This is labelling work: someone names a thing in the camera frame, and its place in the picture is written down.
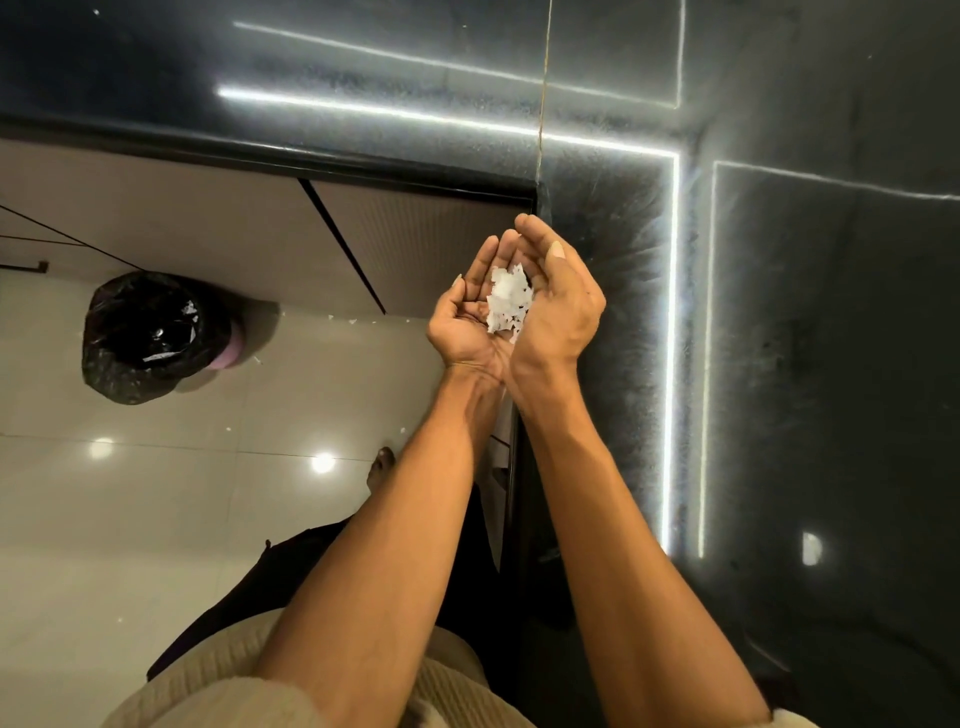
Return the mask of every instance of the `person's left arm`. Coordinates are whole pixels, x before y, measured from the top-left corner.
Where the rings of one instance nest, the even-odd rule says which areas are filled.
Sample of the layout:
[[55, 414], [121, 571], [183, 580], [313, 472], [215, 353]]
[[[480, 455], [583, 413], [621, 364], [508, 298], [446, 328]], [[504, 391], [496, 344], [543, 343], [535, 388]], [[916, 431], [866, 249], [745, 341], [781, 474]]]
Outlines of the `person's left arm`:
[[426, 420], [384, 485], [310, 572], [254, 674], [297, 686], [331, 726], [396, 726], [440, 611], [512, 347], [477, 302], [516, 233], [487, 240], [441, 296], [428, 336], [446, 369]]

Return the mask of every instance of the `person's right hand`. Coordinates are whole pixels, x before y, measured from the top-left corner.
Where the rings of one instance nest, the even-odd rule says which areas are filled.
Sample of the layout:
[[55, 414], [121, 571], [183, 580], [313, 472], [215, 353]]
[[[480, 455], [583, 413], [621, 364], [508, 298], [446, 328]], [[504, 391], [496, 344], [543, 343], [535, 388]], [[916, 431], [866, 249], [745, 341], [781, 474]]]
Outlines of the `person's right hand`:
[[584, 261], [536, 215], [518, 215], [520, 251], [534, 288], [510, 360], [511, 395], [527, 410], [538, 393], [576, 384], [577, 357], [607, 306], [603, 291]]

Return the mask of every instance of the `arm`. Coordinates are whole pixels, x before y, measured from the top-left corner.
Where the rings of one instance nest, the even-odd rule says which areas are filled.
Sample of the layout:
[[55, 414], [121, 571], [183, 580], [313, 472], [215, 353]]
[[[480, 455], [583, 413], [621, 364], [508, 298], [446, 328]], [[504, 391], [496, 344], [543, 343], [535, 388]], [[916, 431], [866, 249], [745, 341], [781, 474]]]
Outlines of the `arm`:
[[747, 669], [684, 582], [600, 439], [576, 360], [606, 301], [576, 252], [517, 218], [540, 258], [511, 390], [530, 433], [597, 690], [614, 728], [770, 720]]
[[428, 337], [446, 370], [384, 485], [304, 580], [254, 674], [303, 689], [331, 726], [397, 725], [444, 598], [473, 471], [490, 437], [509, 352], [468, 313], [510, 261], [489, 238], [444, 293]]

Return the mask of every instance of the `person's left hand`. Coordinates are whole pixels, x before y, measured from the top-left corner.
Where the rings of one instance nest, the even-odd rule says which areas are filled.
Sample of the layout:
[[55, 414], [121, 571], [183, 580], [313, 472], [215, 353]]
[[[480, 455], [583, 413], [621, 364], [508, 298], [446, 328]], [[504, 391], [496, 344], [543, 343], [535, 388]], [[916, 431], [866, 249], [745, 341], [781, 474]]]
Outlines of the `person's left hand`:
[[467, 275], [458, 276], [440, 296], [426, 335], [447, 367], [467, 367], [505, 382], [514, 345], [509, 331], [487, 333], [487, 297], [493, 289], [492, 268], [512, 268], [528, 261], [517, 247], [519, 233], [491, 235], [477, 253]]

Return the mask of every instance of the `person's right arm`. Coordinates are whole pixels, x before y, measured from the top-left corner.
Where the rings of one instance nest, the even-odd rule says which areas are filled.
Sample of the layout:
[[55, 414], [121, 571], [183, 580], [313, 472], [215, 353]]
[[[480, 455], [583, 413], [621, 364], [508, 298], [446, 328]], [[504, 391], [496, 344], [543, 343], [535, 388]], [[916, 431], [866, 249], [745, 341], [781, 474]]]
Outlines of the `person's right arm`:
[[584, 405], [576, 362], [606, 305], [599, 286], [540, 219], [520, 215], [516, 228], [540, 266], [530, 266], [537, 295], [509, 383], [608, 723], [733, 728], [769, 721], [756, 684], [663, 553]]

